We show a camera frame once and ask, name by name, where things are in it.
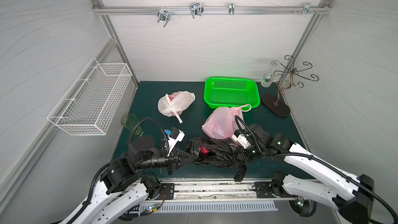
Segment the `black plastic bag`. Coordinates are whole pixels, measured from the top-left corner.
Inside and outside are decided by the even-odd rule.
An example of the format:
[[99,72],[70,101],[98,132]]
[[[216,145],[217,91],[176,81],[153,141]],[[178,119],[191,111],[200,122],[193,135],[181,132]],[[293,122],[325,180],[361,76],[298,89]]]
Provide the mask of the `black plastic bag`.
[[[210,151],[207,156],[201,155],[201,146]],[[198,157],[193,162],[196,165],[217,168],[234,168],[242,164],[246,165],[240,158],[241,147],[237,146],[230,139],[194,138],[187,143],[187,152]]]

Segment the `red apple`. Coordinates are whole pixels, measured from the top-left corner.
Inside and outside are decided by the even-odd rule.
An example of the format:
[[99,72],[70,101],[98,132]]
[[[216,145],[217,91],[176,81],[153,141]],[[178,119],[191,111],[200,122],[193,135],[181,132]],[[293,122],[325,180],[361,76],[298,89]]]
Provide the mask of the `red apple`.
[[201,155],[204,155],[204,156],[207,156],[210,153],[210,151],[203,146],[201,146],[200,152],[201,152]]

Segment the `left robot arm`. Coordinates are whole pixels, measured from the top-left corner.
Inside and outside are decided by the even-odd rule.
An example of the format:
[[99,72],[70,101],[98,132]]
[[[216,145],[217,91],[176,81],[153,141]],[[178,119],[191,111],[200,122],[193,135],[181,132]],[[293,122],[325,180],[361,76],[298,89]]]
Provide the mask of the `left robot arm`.
[[[155,148],[154,139],[133,136],[145,121],[152,121],[162,134],[161,149]],[[63,224],[111,224],[116,219],[131,221],[136,214],[131,209],[147,199],[156,199],[162,193],[160,181],[153,175],[140,176],[147,169],[166,169],[168,175],[191,163],[195,157],[175,146],[185,134],[177,128],[170,130],[146,117],[137,122],[128,140],[128,151],[120,158],[103,165],[94,175],[87,197],[64,220]]]

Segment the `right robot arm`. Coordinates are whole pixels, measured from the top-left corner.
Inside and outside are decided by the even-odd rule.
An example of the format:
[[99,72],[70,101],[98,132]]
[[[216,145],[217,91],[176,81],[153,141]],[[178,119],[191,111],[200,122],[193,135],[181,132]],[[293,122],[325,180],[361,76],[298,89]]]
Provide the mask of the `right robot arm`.
[[271,137],[263,129],[255,132],[256,125],[246,125],[237,115],[234,120],[240,134],[252,148],[250,155],[255,158],[281,158],[318,180],[306,181],[290,174],[277,174],[270,184],[274,196],[280,197],[286,192],[321,203],[336,210],[352,224],[376,223],[371,215],[373,204],[378,201],[391,214],[393,223],[398,222],[394,209],[374,192],[374,180],[369,176],[345,172],[313,155],[300,144],[291,142],[282,134]]

